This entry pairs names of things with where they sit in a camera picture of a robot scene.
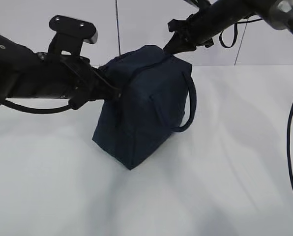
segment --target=black cable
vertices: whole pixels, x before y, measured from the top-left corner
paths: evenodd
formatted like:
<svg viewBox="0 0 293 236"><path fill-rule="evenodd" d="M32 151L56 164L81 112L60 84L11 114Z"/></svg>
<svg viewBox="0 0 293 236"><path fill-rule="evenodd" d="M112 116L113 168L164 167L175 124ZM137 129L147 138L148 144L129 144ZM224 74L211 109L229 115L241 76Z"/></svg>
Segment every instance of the black cable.
<svg viewBox="0 0 293 236"><path fill-rule="evenodd" d="M223 41L224 31L222 31L219 36L220 44L222 45L222 47L223 48L232 48L236 44L237 39L238 39L238 24L247 24L247 23L253 23L253 22L257 22L257 21L262 21L262 19L256 19L256 20L252 20L252 21L241 21L241 22L235 23L234 24L234 39L233 39L233 43L231 44L231 46L225 45L225 43Z"/></svg>
<svg viewBox="0 0 293 236"><path fill-rule="evenodd" d="M252 21L240 21L240 22L237 22L237 24L247 24L247 23L254 23L254 22L258 22L258 21L262 21L262 19L255 19Z"/></svg>
<svg viewBox="0 0 293 236"><path fill-rule="evenodd" d="M288 168L289 168L289 175L290 181L293 191L293 170L292 170L292 162L291 162L291 124L293 119L293 103L290 111L290 116L288 119L288 129L287 129L287 157L288 157Z"/></svg>
<svg viewBox="0 0 293 236"><path fill-rule="evenodd" d="M55 114L55 113L60 113L60 112L65 112L71 107L69 105L64 106L64 107L59 107L59 108L52 108L52 109L37 109L37 108L30 108L30 107L24 107L19 104L10 102L6 99L0 99L0 104L9 107L11 109L20 111L20 112L25 112L25 113L30 113L30 114L39 114L39 115L48 115L48 114Z"/></svg>
<svg viewBox="0 0 293 236"><path fill-rule="evenodd" d="M220 36L219 36L220 44L222 45L223 48L232 48L236 44L237 38L238 38L238 24L237 23L234 24L234 39L231 46L225 45L223 41L223 33L224 31L222 31L222 33L220 33Z"/></svg>

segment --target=navy blue bag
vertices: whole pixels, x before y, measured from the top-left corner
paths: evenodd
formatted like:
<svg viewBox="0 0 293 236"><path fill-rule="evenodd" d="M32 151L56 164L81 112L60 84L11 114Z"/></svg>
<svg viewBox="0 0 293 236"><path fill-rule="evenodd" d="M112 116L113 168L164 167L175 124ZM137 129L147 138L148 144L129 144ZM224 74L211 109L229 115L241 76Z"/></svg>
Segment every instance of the navy blue bag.
<svg viewBox="0 0 293 236"><path fill-rule="evenodd" d="M122 93L118 101L105 101L93 140L128 169L194 120L197 96L191 64L157 46L144 46L100 69ZM190 118L180 126L188 94Z"/></svg>

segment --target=white surface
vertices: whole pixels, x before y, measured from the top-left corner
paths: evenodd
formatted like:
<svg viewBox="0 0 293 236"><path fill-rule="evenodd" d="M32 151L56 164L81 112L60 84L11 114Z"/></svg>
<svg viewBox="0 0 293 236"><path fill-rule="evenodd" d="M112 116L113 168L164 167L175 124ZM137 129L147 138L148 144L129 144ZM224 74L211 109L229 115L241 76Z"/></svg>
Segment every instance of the white surface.
<svg viewBox="0 0 293 236"><path fill-rule="evenodd" d="M46 52L55 35L48 24L55 15L93 23L99 33L95 45L84 43L82 56L94 65L118 55L114 0L0 0L0 34L34 52Z"/></svg>
<svg viewBox="0 0 293 236"><path fill-rule="evenodd" d="M101 102L52 116L0 108L0 236L293 236L293 66L193 78L193 126L133 171L91 141Z"/></svg>
<svg viewBox="0 0 293 236"><path fill-rule="evenodd" d="M248 24L237 65L293 65L293 35L265 22Z"/></svg>
<svg viewBox="0 0 293 236"><path fill-rule="evenodd" d="M163 48L173 36L168 31L167 23L172 19L186 20L197 11L182 0L118 0L121 53L136 50L146 44ZM238 40L231 49L223 48L217 36L213 47L199 47L196 52L179 54L178 57L193 65L234 65L243 31L244 25L239 25ZM225 43L231 45L233 27L226 30L223 36Z"/></svg>

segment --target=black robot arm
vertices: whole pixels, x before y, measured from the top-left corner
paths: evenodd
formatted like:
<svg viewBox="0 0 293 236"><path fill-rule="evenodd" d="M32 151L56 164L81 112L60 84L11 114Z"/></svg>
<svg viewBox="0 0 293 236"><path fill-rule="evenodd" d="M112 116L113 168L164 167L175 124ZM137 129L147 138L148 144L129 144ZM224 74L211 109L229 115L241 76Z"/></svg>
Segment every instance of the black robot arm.
<svg viewBox="0 0 293 236"><path fill-rule="evenodd" d="M47 53L35 54L0 35L0 104L10 105L6 98L62 98L69 99L67 108L76 110L88 101L118 98L120 91L80 56L83 42L96 42L95 26L55 16L50 28L56 35Z"/></svg>
<svg viewBox="0 0 293 236"><path fill-rule="evenodd" d="M293 0L185 0L200 8L185 21L172 20L169 31L175 32L164 50L177 54L210 47L212 38L241 19L259 15L277 30L288 29L293 34Z"/></svg>

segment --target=bag strap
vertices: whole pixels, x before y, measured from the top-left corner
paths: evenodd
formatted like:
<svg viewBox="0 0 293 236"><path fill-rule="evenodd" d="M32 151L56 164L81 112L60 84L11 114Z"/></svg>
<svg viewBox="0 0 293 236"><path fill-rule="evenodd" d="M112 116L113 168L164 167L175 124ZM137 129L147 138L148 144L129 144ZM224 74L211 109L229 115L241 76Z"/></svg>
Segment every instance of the bag strap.
<svg viewBox="0 0 293 236"><path fill-rule="evenodd" d="M188 87L188 93L189 93L189 99L190 99L190 116L185 125L172 128L172 131L176 133L184 132L191 126L192 122L195 119L196 107L197 107L197 93L196 93L195 83L193 79L191 78L191 76L187 76L184 73L182 73L182 75Z"/></svg>
<svg viewBox="0 0 293 236"><path fill-rule="evenodd" d="M197 107L197 93L196 93L195 83L194 83L193 79L191 78L191 76L187 76L184 73L182 73L182 75L183 75L185 82L187 84L189 98L190 98L190 116L189 116L189 119L185 125L178 126L178 127L170 127L170 129L175 133L184 132L191 126L191 124L195 118L196 107ZM169 127L170 125L167 122L169 119L167 118L167 116L165 114L163 114L160 106L157 103L154 103L154 104L155 104L155 108L157 109L157 113L159 115L159 118L160 118L162 124L165 124Z"/></svg>

